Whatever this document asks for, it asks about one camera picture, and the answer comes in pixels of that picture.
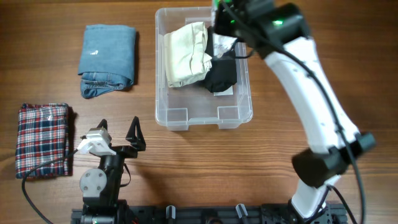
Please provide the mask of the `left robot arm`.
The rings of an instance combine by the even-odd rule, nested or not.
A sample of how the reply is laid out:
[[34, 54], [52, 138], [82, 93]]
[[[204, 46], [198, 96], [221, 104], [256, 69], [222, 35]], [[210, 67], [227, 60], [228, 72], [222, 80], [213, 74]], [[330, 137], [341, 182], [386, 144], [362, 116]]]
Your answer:
[[123, 173], [130, 173], [125, 160], [135, 159], [146, 149], [139, 118], [133, 118], [126, 134], [128, 145], [113, 146], [111, 140], [105, 119], [82, 137], [78, 152], [97, 156], [100, 162], [81, 176], [83, 208], [72, 211], [72, 223], [139, 223], [127, 201], [119, 199], [120, 188], [128, 185], [121, 182]]

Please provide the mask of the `white printed t-shirt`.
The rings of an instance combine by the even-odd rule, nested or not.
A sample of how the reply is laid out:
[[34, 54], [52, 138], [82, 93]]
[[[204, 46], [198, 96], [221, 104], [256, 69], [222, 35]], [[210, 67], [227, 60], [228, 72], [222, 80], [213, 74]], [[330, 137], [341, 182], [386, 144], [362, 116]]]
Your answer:
[[211, 31], [213, 38], [213, 54], [217, 58], [221, 58], [223, 54], [231, 50], [233, 43], [237, 38], [225, 35], [219, 35], [215, 32], [216, 13], [218, 11], [219, 0], [212, 0], [211, 5]]

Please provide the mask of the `red plaid shirt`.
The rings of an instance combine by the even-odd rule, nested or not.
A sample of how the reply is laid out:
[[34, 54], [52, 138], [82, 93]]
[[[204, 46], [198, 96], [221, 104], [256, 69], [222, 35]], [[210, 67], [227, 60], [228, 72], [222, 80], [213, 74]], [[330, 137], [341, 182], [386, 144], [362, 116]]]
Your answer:
[[69, 174], [69, 106], [66, 103], [24, 103], [18, 112], [15, 154], [16, 178], [56, 177]]

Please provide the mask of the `blue denim jeans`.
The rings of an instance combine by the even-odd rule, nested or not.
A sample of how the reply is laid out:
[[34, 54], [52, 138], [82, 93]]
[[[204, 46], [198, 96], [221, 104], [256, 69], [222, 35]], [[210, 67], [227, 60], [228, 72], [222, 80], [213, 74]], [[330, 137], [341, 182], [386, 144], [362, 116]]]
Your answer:
[[132, 87], [135, 79], [136, 29], [125, 25], [87, 25], [78, 75], [85, 99]]

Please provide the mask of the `black garment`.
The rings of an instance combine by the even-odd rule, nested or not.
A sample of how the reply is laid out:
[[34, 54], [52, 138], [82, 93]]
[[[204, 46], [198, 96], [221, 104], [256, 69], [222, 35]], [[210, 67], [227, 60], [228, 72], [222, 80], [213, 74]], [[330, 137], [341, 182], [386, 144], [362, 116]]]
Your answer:
[[208, 40], [205, 53], [212, 57], [212, 68], [206, 74], [205, 79], [199, 81], [199, 84], [206, 88], [209, 92], [226, 91], [229, 87], [237, 82], [236, 74], [236, 52], [229, 50], [224, 53], [221, 58], [214, 56], [213, 50], [213, 31], [211, 27], [207, 28]]

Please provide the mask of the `cream cloth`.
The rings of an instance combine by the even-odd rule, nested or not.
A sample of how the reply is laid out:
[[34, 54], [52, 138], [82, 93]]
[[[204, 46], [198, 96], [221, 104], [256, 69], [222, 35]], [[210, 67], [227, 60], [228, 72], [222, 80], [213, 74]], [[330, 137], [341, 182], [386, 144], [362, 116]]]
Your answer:
[[206, 53], [208, 31], [204, 22], [193, 22], [164, 35], [165, 74], [170, 88], [205, 79], [212, 68]]

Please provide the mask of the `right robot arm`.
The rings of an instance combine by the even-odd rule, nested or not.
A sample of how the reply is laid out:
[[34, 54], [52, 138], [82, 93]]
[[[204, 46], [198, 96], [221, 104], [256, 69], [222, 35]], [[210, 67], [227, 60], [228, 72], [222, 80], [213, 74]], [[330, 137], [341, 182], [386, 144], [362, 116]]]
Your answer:
[[376, 141], [371, 133], [362, 133], [341, 107], [299, 7], [276, 6], [273, 1], [215, 1], [213, 9], [214, 32], [244, 42], [260, 56], [302, 122], [308, 149], [292, 158], [299, 182], [284, 218], [290, 223], [311, 223], [320, 217], [338, 221], [326, 198], [348, 169], [354, 171], [360, 215], [365, 217], [366, 195], [357, 160]]

